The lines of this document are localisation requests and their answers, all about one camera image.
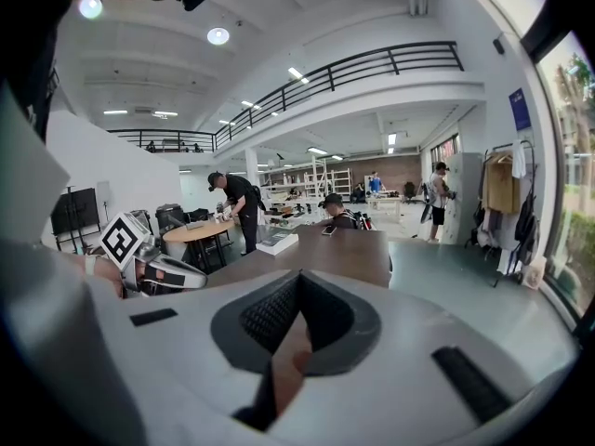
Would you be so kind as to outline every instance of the television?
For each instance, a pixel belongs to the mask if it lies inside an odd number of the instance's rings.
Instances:
[[[91,225],[99,225],[95,189],[73,191],[70,194],[61,195],[50,219],[55,235]]]

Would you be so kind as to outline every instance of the tree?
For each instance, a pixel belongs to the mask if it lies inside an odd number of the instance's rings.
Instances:
[[[578,209],[588,213],[591,194],[591,177],[593,157],[591,137],[588,130],[588,111],[595,108],[593,88],[595,78],[587,63],[576,53],[571,57],[568,68],[558,66],[556,70],[556,84],[560,97],[566,101],[570,127],[576,131],[576,148],[580,160],[580,191]]]

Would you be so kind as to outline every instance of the white pillar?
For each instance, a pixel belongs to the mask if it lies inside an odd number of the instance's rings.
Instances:
[[[247,173],[246,178],[250,181],[250,183],[260,187],[257,152],[253,148],[245,150],[245,171]]]

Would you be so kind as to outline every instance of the metal railing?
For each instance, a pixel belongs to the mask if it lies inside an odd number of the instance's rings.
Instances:
[[[275,117],[292,106],[310,100],[317,94],[332,92],[371,77],[390,77],[409,70],[456,68],[465,71],[456,53],[455,41],[431,41],[387,46],[359,53],[308,72],[275,89],[259,99],[251,108],[244,109],[215,135],[215,150],[261,121]]]
[[[457,69],[465,71],[455,41],[428,41],[386,46],[327,64],[275,89],[244,109],[215,134],[188,130],[110,130],[149,151],[214,152],[245,130],[287,111],[312,97],[372,77],[392,77],[410,70]]]
[[[118,129],[108,130],[150,152],[214,152],[215,134],[191,130]]]

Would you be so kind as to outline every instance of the black t-shirt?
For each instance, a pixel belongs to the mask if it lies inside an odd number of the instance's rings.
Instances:
[[[7,8],[14,0],[3,0],[6,45],[0,78],[6,78],[12,93],[32,126],[45,140],[51,97],[58,79],[52,77],[57,28],[72,0],[26,0],[41,11]]]
[[[256,210],[258,207],[257,195],[252,188],[252,184],[244,177],[237,177],[236,175],[227,175],[227,187],[223,189],[227,195],[228,200],[232,203],[238,203],[242,197],[245,197],[245,205],[240,214]]]
[[[331,226],[334,228],[353,228],[355,229],[355,221],[352,219],[353,213],[345,210],[343,213],[333,216]]]

